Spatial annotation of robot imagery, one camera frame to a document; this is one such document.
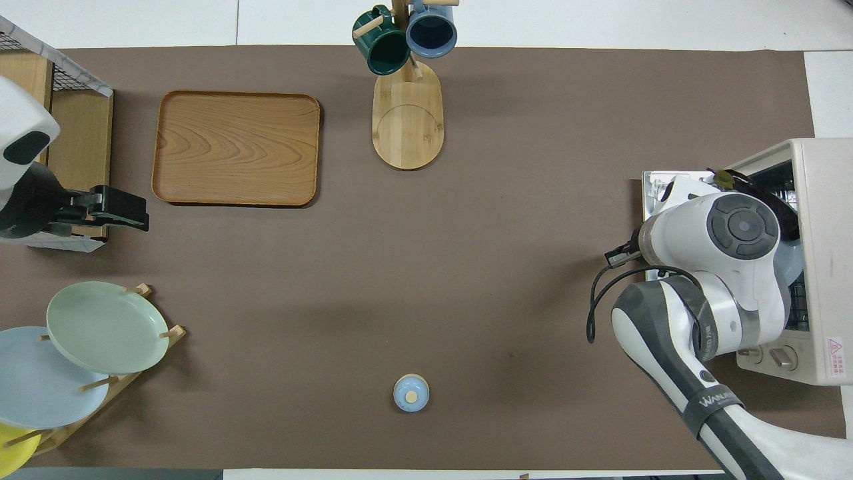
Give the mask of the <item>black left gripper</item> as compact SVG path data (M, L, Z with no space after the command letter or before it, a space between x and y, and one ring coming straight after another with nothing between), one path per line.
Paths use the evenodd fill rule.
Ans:
M102 215L102 225L149 230L144 198L108 185L92 187L89 193L95 197L91 212ZM73 204L80 195L81 192L64 188L48 167L40 163L31 164L2 208L1 237L24 238L44 230L70 236L72 225L87 225L85 208ZM143 216L126 218L115 215Z

